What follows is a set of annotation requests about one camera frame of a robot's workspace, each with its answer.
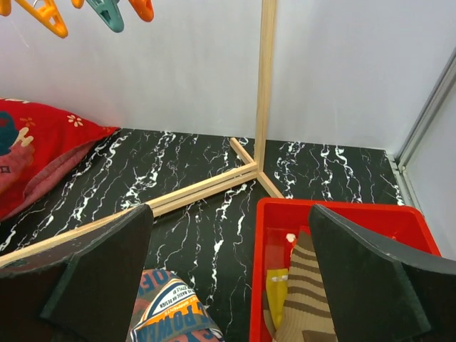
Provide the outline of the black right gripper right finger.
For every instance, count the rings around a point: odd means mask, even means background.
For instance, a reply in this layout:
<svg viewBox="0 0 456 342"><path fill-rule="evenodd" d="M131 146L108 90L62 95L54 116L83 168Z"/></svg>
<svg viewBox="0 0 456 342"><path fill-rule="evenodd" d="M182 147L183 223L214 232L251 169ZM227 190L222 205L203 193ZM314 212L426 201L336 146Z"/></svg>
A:
<svg viewBox="0 0 456 342"><path fill-rule="evenodd" d="M311 239L340 341L454 341L455 261L316 204Z"/></svg>

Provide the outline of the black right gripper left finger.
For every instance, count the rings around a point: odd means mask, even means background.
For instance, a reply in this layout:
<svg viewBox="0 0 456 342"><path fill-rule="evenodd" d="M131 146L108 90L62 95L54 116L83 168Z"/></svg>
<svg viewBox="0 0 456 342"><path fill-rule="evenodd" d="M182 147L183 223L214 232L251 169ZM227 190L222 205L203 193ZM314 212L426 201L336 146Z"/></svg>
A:
<svg viewBox="0 0 456 342"><path fill-rule="evenodd" d="M75 229L1 257L2 341L124 341L152 210Z"/></svg>

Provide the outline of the brown striped sock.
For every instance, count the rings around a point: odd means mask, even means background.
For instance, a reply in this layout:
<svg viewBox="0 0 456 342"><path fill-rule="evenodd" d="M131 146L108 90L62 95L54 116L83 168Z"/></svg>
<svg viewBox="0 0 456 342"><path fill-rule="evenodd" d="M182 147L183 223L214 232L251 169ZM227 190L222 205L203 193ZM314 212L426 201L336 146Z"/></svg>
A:
<svg viewBox="0 0 456 342"><path fill-rule="evenodd" d="M287 295L275 341L337 341L323 279L309 234L291 252Z"/></svg>

